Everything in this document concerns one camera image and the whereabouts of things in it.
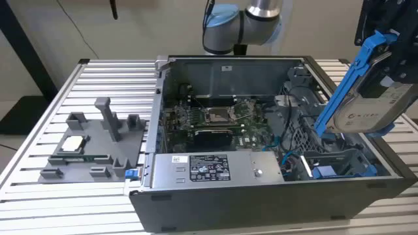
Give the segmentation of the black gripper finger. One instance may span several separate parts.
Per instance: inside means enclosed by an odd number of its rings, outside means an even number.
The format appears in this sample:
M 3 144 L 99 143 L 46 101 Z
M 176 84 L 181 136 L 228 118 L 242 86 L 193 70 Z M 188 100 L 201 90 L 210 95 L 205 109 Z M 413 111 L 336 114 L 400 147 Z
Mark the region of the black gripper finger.
M 391 49 L 389 76 L 403 84 L 418 83 L 418 30 L 400 34 Z
M 367 38 L 373 33 L 373 27 L 371 25 L 369 16 L 376 8 L 377 1 L 376 0 L 365 0 L 363 2 L 360 18 L 359 18 L 359 27 L 355 38 L 355 45 L 361 46 Z

